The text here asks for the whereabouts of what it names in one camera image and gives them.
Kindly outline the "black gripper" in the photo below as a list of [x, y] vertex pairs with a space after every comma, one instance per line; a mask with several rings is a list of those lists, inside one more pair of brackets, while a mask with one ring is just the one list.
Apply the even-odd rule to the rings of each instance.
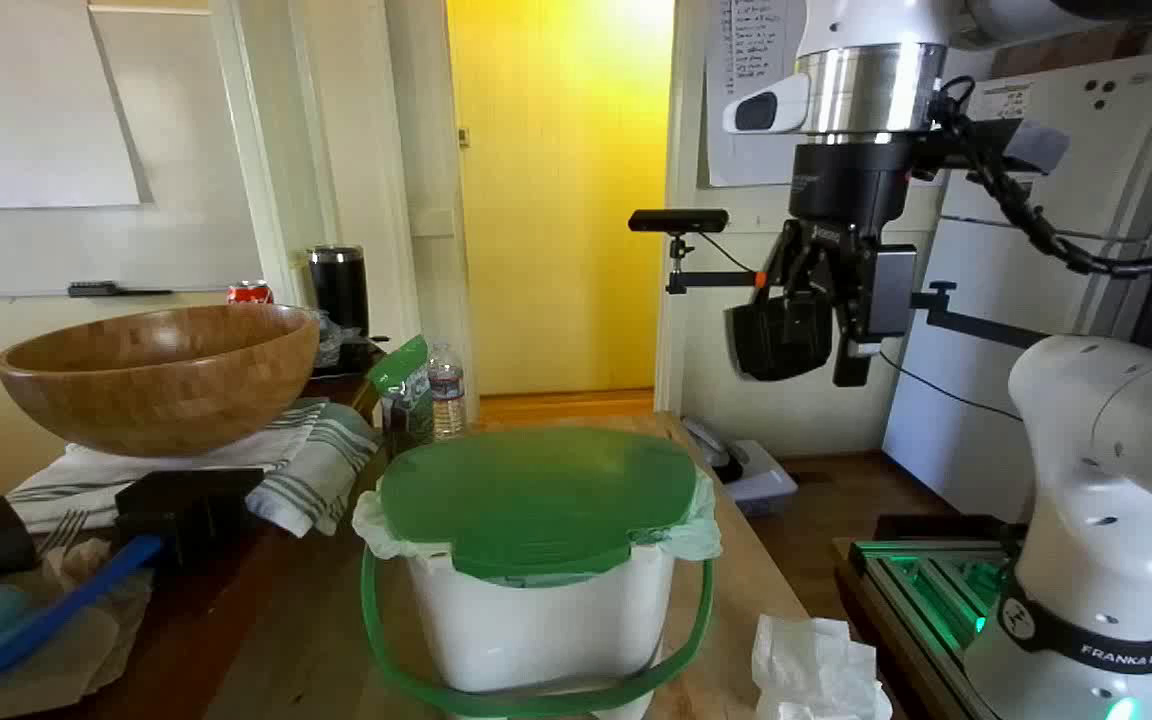
[[830, 274], [842, 278], [842, 339], [833, 358], [838, 386], [865, 386], [878, 346], [858, 339], [873, 291], [873, 258], [886, 229], [906, 213], [917, 144], [797, 144], [788, 220], [780, 239], [830, 251]]

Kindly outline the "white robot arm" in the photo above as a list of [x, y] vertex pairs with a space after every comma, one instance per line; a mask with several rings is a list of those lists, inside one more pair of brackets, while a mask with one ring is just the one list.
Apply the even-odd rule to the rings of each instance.
[[[838, 305], [865, 331], [880, 229], [906, 185], [967, 169], [1028, 243], [1073, 273], [1134, 278], [1092, 257], [1013, 179], [1005, 144], [946, 70], [956, 45], [1005, 45], [992, 0], [809, 0], [797, 64], [725, 107], [731, 131], [797, 144], [788, 216], [845, 251]], [[1044, 336], [1008, 372], [1038, 495], [1022, 559], [966, 674], [998, 720], [1152, 720], [1152, 346]]]

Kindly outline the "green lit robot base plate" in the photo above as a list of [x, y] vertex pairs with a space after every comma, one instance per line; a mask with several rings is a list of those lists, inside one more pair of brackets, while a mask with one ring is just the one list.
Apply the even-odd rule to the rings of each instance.
[[858, 539], [849, 562], [880, 589], [933, 665], [961, 667], [992, 623], [1013, 553], [989, 539]]

